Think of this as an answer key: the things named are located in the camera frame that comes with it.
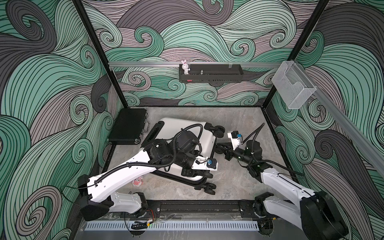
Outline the white hard-shell suitcase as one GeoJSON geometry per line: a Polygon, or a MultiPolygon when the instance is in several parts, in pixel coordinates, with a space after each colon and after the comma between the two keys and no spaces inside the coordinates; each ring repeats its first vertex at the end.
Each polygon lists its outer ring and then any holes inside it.
{"type": "Polygon", "coordinates": [[[191,169],[197,156],[214,158],[217,139],[224,133],[223,126],[207,122],[163,118],[151,129],[142,148],[149,153],[151,164],[166,166],[154,171],[154,175],[215,195],[217,186],[208,178],[185,178],[181,172],[183,168],[191,169]]]}

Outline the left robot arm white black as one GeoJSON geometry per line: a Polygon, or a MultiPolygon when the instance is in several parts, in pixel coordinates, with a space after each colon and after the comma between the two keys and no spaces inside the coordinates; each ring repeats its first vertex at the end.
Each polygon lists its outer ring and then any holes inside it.
{"type": "Polygon", "coordinates": [[[207,180],[218,169],[213,158],[216,139],[212,125],[206,122],[159,121],[135,156],[103,174],[78,178],[82,216],[93,221],[114,212],[136,217],[145,214],[148,204],[143,193],[117,191],[149,173],[215,194],[216,185],[207,180]]]}

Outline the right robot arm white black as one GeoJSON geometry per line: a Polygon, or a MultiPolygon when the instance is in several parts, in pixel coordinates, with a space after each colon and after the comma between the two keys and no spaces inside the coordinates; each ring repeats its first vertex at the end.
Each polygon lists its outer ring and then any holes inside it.
{"type": "Polygon", "coordinates": [[[256,215],[267,221],[273,217],[284,219],[302,230],[310,240],[345,240],[349,229],[328,193],[296,183],[276,170],[278,163],[263,159],[263,150],[256,140],[263,127],[260,125],[245,139],[237,131],[229,132],[230,142],[218,143],[215,149],[228,161],[236,159],[253,178],[285,197],[281,200],[272,193],[257,196],[254,203],[256,215]]]}

